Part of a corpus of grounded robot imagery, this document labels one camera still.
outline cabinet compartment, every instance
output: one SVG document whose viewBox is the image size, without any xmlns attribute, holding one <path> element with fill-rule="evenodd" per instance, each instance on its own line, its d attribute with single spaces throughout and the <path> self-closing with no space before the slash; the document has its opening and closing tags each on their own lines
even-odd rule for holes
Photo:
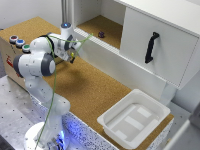
<svg viewBox="0 0 200 150">
<path fill-rule="evenodd" d="M 126 7 L 114 0 L 73 0 L 73 25 L 98 37 L 105 33 L 102 41 L 120 48 Z"/>
<path fill-rule="evenodd" d="M 146 64 L 153 32 L 160 37 L 154 41 L 153 61 Z M 127 8 L 120 54 L 179 87 L 197 41 L 191 34 Z"/>
</svg>

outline green cable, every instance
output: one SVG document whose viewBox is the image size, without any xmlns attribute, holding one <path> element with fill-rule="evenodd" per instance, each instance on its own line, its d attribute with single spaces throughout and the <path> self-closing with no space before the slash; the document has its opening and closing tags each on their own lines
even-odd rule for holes
<svg viewBox="0 0 200 150">
<path fill-rule="evenodd" d="M 57 37 L 54 37 L 54 36 L 49 36 L 49 37 L 53 37 L 53 38 L 56 38 L 56 39 L 59 39 L 59 40 L 62 40 L 62 41 L 71 42 L 71 43 L 81 42 L 81 45 L 79 46 L 79 48 L 78 48 L 77 51 L 76 51 L 76 54 L 75 54 L 75 57 L 76 57 L 76 56 L 78 55 L 78 52 L 80 51 L 82 45 L 85 43 L 85 41 L 87 41 L 87 40 L 88 40 L 89 38 L 91 38 L 92 36 L 93 36 L 93 34 L 90 34 L 86 39 L 81 40 L 81 41 L 68 41 L 68 40 L 63 40 L 63 39 L 60 39 L 60 38 L 57 38 Z M 49 39 L 48 39 L 48 38 L 46 38 L 46 39 L 47 39 L 47 41 L 48 41 L 48 43 L 49 43 L 49 46 L 50 46 L 50 48 L 51 48 L 51 52 L 52 52 L 52 55 L 53 55 L 53 59 L 54 59 L 54 61 L 55 61 L 55 56 L 54 56 L 54 51 L 53 51 L 52 45 L 51 45 Z M 49 118 L 49 115 L 50 115 L 50 112 L 51 112 L 51 108 L 52 108 L 52 106 L 53 106 L 54 93 L 55 93 L 55 89 L 56 89 L 56 69 L 55 69 L 54 75 L 55 75 L 55 78 L 54 78 L 53 96 L 52 96 L 51 105 L 50 105 L 50 108 L 49 108 L 49 111 L 48 111 L 46 120 L 45 120 L 45 122 L 44 122 L 44 126 L 42 127 L 42 131 L 41 131 L 41 133 L 40 133 L 39 139 L 38 139 L 38 141 L 37 141 L 35 150 L 36 150 L 36 148 L 37 148 L 37 146 L 38 146 L 38 143 L 39 143 L 40 138 L 41 138 L 41 136 L 42 136 L 42 133 L 43 133 L 43 131 L 44 131 L 45 125 L 46 125 L 46 123 L 47 123 L 47 119 Z"/>
<path fill-rule="evenodd" d="M 48 43 L 49 43 L 49 46 L 51 47 L 51 52 L 52 52 L 52 54 L 53 54 L 53 59 L 54 59 L 54 61 L 55 61 L 55 56 L 54 56 L 54 52 L 53 52 L 52 45 L 51 45 L 49 39 L 48 39 L 48 38 L 46 38 L 46 39 L 47 39 L 47 41 L 48 41 Z M 49 111 L 48 111 L 47 118 L 46 118 L 46 120 L 45 120 L 44 126 L 42 127 L 42 131 L 41 131 L 41 133 L 40 133 L 39 139 L 38 139 L 38 141 L 37 141 L 35 150 L 36 150 L 36 148 L 37 148 L 37 146 L 38 146 L 38 143 L 39 143 L 40 138 L 41 138 L 41 136 L 42 136 L 42 133 L 43 133 L 43 131 L 44 131 L 44 127 L 45 127 L 45 125 L 46 125 L 46 123 L 47 123 L 47 119 L 48 119 L 48 117 L 49 117 L 49 115 L 50 115 L 51 108 L 52 108 L 52 106 L 53 106 L 54 93 L 55 93 L 55 89 L 56 89 L 56 69 L 55 69 L 54 75 L 55 75 L 55 78 L 54 78 L 53 96 L 52 96 L 51 105 L 50 105 L 50 108 L 49 108 Z"/>
</svg>

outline empty white container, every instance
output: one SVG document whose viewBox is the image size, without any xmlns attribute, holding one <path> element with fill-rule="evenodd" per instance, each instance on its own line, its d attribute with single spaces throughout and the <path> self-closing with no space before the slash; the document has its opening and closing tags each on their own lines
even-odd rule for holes
<svg viewBox="0 0 200 150">
<path fill-rule="evenodd" d="M 97 121 L 105 133 L 122 147 L 136 149 L 169 113 L 169 108 L 136 89 Z"/>
</svg>

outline brown work surface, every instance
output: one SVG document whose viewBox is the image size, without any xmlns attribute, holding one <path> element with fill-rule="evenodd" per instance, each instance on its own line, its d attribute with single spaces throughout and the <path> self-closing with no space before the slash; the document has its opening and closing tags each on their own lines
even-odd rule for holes
<svg viewBox="0 0 200 150">
<path fill-rule="evenodd" d="M 19 38 L 30 43 L 38 36 L 48 32 L 60 33 L 60 29 L 36 17 L 1 31 L 0 36 L 9 42 L 11 35 L 18 35 Z M 131 89 L 79 57 L 76 58 L 74 64 L 62 62 L 56 68 L 56 93 L 70 101 L 71 111 L 76 116 L 120 150 L 123 149 L 104 133 L 102 126 L 97 123 L 97 118 L 127 95 Z M 53 75 L 44 79 L 53 87 Z M 165 118 L 137 150 L 146 149 L 172 119 L 172 115 Z"/>
<path fill-rule="evenodd" d="M 105 33 L 104 38 L 99 38 L 102 41 L 120 49 L 123 26 L 113 22 L 103 16 L 98 16 L 83 24 L 77 26 L 87 33 L 93 33 L 97 38 L 100 31 Z"/>
</svg>

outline cabinet handle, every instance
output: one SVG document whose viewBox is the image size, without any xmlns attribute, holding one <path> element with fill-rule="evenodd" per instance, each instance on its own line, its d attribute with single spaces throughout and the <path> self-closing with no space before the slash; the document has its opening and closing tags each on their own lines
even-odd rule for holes
<svg viewBox="0 0 200 150">
<path fill-rule="evenodd" d="M 153 45 L 154 45 L 154 40 L 157 39 L 160 35 L 156 32 L 153 32 L 153 36 L 151 37 L 150 41 L 149 41 L 149 45 L 147 48 L 147 53 L 146 53 L 146 57 L 145 57 L 145 63 L 148 64 L 149 62 L 151 62 L 153 60 L 153 57 L 151 57 L 151 53 L 153 50 Z"/>
</svg>

